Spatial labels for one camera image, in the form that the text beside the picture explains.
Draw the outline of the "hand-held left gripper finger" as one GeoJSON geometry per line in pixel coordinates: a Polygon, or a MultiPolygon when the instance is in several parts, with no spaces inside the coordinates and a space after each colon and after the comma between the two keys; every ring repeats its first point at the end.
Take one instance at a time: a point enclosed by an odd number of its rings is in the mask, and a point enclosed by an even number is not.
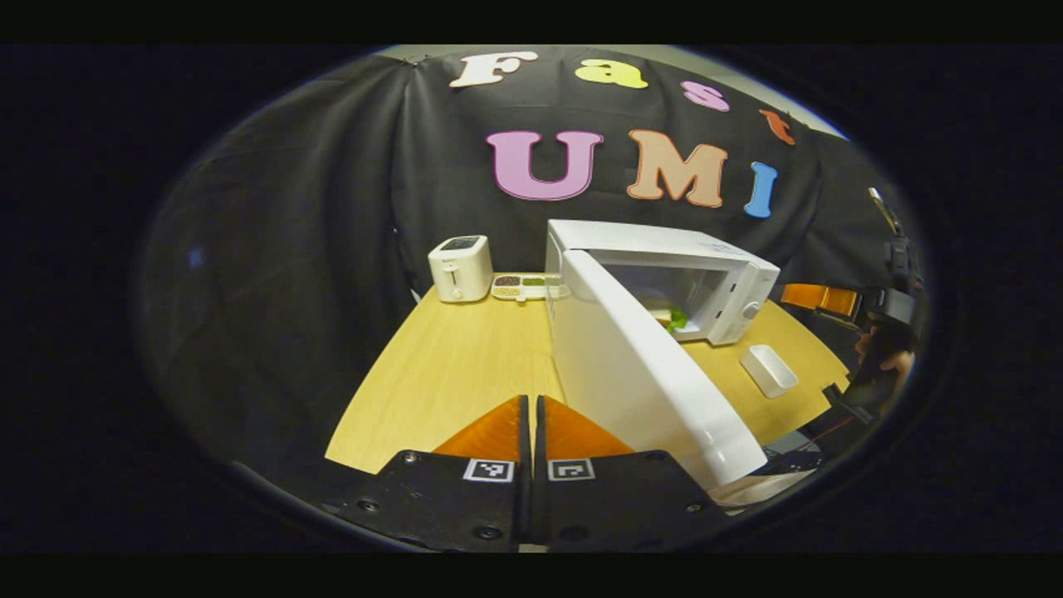
{"type": "Polygon", "coordinates": [[[444,452],[396,452],[324,512],[417,550],[514,551],[532,516],[528,396],[467,425],[444,452]]]}
{"type": "Polygon", "coordinates": [[[536,397],[532,541],[551,551],[684,551],[732,518],[663,450],[588,451],[609,435],[547,396],[536,397]]]}

